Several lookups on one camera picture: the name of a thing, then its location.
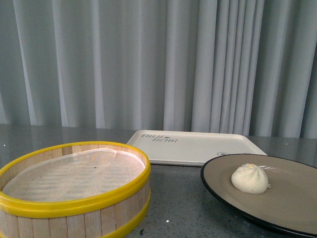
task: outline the yellow plastic band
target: yellow plastic band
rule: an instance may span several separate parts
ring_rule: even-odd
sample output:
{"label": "yellow plastic band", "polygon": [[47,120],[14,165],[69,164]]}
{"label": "yellow plastic band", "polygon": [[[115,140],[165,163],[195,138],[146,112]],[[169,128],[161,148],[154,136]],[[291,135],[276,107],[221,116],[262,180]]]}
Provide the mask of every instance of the yellow plastic band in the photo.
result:
{"label": "yellow plastic band", "polygon": [[69,144],[62,144],[57,146],[48,147],[42,150],[38,150],[27,155],[24,155],[11,163],[7,164],[0,170],[0,177],[4,172],[9,170],[13,165],[29,158],[34,155],[54,150],[64,147],[74,146],[74,145],[85,145],[85,144],[105,144],[105,145],[115,145],[133,149],[140,153],[146,159],[145,169],[142,173],[136,177],[131,182],[126,185],[117,188],[115,190],[77,200],[70,200],[65,202],[33,202],[24,201],[16,198],[9,197],[0,191],[0,209],[6,213],[15,216],[29,217],[29,218],[53,218],[53,217],[66,217],[79,215],[83,213],[88,213],[91,211],[100,210],[102,208],[109,207],[117,202],[120,202],[129,196],[140,190],[146,182],[149,180],[150,176],[150,161],[147,155],[141,150],[126,144],[116,143],[116,142],[105,142],[105,141],[89,141],[89,142],[76,142]]}
{"label": "yellow plastic band", "polygon": [[129,234],[134,228],[136,228],[139,223],[143,220],[145,217],[149,204],[150,204],[150,196],[151,196],[151,191],[148,196],[147,203],[145,204],[144,208],[140,211],[138,215],[136,215],[132,220],[130,220],[127,224],[125,224],[123,227],[120,227],[118,230],[115,230],[114,232],[103,236],[102,238],[119,238],[119,237],[124,237],[127,234]]}

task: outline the speckled countertop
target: speckled countertop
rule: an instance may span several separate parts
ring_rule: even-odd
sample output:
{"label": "speckled countertop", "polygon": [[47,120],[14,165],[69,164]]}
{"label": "speckled countertop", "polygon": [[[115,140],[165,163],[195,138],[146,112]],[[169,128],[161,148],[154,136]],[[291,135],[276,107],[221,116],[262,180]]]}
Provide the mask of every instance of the speckled countertop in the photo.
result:
{"label": "speckled countertop", "polygon": [[[77,141],[127,143],[134,131],[0,124],[0,167],[32,151]],[[317,167],[317,140],[248,137],[265,153]],[[287,238],[261,228],[213,197],[200,167],[151,167],[151,203],[128,238]]]}

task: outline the gray plate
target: gray plate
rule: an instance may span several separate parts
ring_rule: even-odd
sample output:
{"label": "gray plate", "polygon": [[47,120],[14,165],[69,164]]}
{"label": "gray plate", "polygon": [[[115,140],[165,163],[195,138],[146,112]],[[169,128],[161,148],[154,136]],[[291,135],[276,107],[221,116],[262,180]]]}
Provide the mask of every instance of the gray plate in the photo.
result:
{"label": "gray plate", "polygon": [[[237,190],[231,175],[243,164],[262,166],[271,188],[254,195]],[[209,160],[201,170],[206,188],[252,221],[279,231],[317,237],[317,169],[278,157],[236,154]]]}

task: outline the white tray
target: white tray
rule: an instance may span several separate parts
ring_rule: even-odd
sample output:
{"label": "white tray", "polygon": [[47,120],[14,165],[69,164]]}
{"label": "white tray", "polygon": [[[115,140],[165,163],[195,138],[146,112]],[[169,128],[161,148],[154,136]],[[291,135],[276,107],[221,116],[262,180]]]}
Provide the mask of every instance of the white tray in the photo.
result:
{"label": "white tray", "polygon": [[139,130],[127,143],[146,153],[152,164],[202,166],[227,154],[266,155],[236,134]]}

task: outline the bamboo steamer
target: bamboo steamer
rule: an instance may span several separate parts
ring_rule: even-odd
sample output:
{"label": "bamboo steamer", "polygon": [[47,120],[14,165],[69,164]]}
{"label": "bamboo steamer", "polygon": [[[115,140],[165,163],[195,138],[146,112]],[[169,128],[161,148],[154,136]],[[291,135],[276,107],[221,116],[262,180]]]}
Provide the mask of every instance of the bamboo steamer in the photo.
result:
{"label": "bamboo steamer", "polygon": [[[29,201],[3,193],[17,175],[51,159],[107,148],[136,156],[142,172],[127,184],[98,195],[66,201]],[[24,155],[0,170],[1,238],[117,238],[144,218],[150,202],[150,162],[141,150],[115,142],[77,142]]]}

